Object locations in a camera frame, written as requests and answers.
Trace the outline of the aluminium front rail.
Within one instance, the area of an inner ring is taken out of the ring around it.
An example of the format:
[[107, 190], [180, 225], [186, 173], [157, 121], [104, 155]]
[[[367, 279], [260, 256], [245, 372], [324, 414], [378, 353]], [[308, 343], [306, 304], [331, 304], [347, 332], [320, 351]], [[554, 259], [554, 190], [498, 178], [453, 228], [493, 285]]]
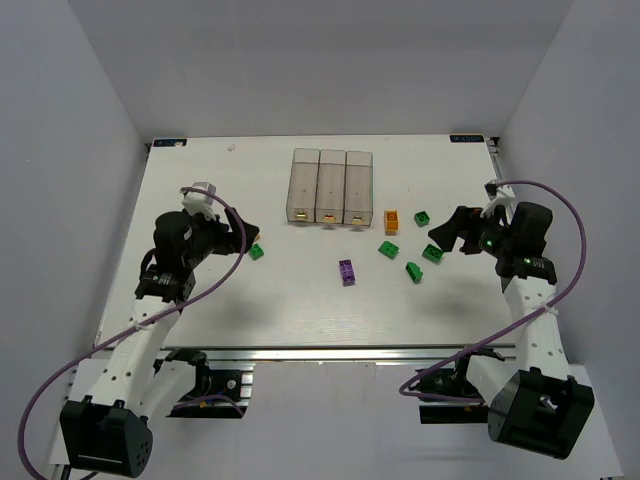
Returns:
[[461, 345], [436, 347], [198, 347], [198, 350], [205, 352], [210, 361], [219, 362], [428, 362], [443, 360], [462, 349]]

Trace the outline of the green lego centre two-by-two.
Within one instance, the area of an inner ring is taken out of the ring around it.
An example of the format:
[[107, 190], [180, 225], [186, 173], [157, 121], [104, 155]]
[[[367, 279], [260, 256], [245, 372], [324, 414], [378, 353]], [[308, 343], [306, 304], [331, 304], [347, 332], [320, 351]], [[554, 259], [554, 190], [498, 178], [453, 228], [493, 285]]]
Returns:
[[393, 260], [399, 253], [399, 247], [390, 241], [384, 241], [378, 248], [378, 252]]

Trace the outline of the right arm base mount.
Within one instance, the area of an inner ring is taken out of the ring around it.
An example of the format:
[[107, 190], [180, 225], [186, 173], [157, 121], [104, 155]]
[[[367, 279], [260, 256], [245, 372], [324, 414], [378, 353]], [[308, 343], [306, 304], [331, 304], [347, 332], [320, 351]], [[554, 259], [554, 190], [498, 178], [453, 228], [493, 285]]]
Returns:
[[420, 423], [425, 425], [486, 424], [489, 408], [479, 391], [467, 380], [471, 360], [505, 358], [493, 348], [481, 348], [420, 379], [408, 388], [419, 393]]

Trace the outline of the green curved lego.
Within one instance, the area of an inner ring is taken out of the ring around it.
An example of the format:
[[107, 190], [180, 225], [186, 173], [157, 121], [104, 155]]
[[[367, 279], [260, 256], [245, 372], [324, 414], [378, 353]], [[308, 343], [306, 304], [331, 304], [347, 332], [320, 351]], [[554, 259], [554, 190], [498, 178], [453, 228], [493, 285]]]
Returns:
[[418, 284], [421, 282], [423, 277], [423, 272], [416, 263], [407, 262], [405, 265], [405, 270], [407, 271], [409, 277], [411, 278], [414, 284]]

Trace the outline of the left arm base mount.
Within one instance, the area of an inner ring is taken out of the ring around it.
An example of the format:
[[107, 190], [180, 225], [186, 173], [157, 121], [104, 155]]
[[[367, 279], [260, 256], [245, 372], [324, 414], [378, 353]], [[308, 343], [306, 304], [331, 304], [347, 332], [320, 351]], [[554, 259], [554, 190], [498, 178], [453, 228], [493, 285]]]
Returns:
[[191, 419], [241, 419], [248, 401], [242, 393], [246, 385], [245, 371], [231, 368], [213, 368], [204, 351], [190, 348], [171, 350], [163, 359], [154, 361], [154, 376], [165, 371], [164, 365], [176, 366], [178, 362], [195, 367], [193, 387], [185, 393], [171, 410], [169, 418]]

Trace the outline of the orange curved lego brick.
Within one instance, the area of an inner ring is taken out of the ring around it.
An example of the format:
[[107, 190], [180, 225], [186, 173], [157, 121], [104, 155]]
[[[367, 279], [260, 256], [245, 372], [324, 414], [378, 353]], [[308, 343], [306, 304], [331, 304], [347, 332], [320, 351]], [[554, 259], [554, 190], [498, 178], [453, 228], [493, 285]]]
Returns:
[[384, 211], [384, 231], [386, 235], [396, 235], [399, 232], [399, 215], [396, 210]]

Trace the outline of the left blue corner label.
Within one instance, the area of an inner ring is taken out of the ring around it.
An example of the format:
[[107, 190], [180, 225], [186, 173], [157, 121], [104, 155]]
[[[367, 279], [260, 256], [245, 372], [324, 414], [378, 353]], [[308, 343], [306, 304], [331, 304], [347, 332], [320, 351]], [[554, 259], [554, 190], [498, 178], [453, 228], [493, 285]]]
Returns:
[[153, 141], [152, 147], [153, 148], [184, 147], [186, 144], [187, 144], [186, 138], [159, 138]]

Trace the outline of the purple long lego brick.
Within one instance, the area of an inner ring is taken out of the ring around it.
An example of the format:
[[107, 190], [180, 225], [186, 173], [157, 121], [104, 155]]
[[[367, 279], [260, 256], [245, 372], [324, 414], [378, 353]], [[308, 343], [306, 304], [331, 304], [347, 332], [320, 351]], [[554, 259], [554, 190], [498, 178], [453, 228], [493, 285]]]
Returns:
[[349, 259], [340, 260], [338, 265], [343, 285], [353, 286], [356, 283], [356, 277], [352, 262]]

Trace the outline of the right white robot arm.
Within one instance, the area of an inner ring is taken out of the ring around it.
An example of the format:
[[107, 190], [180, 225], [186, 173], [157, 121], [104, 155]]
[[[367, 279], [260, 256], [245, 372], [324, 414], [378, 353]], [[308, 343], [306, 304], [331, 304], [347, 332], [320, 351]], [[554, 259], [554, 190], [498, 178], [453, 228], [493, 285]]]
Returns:
[[490, 214], [459, 206], [430, 231], [445, 252], [461, 239], [462, 253], [495, 258], [513, 320], [540, 314], [519, 329], [514, 361], [486, 346], [423, 377], [414, 388], [426, 397], [422, 422], [484, 423], [496, 443], [555, 459], [572, 452], [595, 398], [570, 372], [557, 314], [549, 305], [557, 276], [543, 251], [552, 219], [551, 210], [530, 202], [519, 203], [511, 218], [502, 206]]

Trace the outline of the blue corner label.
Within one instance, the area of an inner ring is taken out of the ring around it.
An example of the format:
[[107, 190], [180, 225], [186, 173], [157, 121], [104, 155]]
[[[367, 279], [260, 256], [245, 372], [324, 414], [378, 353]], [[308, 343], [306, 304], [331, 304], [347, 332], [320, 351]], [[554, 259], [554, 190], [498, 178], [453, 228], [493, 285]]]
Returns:
[[484, 143], [484, 136], [481, 134], [450, 134], [449, 140], [452, 143]]
[[186, 144], [187, 144], [186, 138], [159, 138], [153, 141], [152, 147], [153, 148], [184, 147]]

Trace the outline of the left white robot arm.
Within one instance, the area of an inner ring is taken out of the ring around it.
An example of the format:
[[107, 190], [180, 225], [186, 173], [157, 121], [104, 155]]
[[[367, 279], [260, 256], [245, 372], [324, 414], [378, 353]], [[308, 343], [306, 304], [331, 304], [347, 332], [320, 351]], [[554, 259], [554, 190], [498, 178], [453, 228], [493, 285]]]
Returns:
[[172, 211], [155, 221], [154, 246], [141, 263], [131, 334], [116, 341], [109, 361], [79, 401], [67, 401], [60, 426], [71, 468], [136, 478], [153, 447], [151, 424], [181, 400], [208, 395], [208, 359], [197, 349], [174, 349], [159, 359], [169, 331], [196, 284], [194, 271], [209, 255], [241, 255], [259, 234], [232, 210]]

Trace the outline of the right blue corner label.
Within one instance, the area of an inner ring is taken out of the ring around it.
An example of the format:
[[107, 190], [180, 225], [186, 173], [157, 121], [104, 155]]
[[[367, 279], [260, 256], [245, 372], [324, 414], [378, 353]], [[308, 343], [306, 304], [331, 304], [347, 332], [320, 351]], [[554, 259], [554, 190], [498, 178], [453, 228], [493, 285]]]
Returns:
[[481, 134], [450, 134], [449, 140], [452, 143], [484, 143], [484, 136]]

